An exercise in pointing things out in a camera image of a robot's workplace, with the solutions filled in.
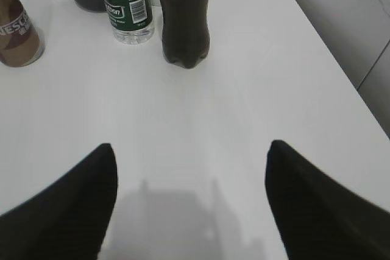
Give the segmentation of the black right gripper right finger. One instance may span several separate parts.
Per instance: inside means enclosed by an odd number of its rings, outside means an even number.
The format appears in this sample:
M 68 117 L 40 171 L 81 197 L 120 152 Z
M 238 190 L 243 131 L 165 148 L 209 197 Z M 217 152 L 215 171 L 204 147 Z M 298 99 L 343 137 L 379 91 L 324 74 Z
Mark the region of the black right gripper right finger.
M 282 140 L 268 150 L 264 185 L 288 259 L 389 259 L 389 212 Z

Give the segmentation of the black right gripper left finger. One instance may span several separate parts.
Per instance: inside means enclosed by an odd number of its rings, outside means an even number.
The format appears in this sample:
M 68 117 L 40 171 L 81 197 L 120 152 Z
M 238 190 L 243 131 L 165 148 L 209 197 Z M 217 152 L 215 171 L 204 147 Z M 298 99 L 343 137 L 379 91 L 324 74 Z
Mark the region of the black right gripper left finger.
M 1 259 L 97 259 L 113 213 L 118 171 L 109 143 L 1 215 Z

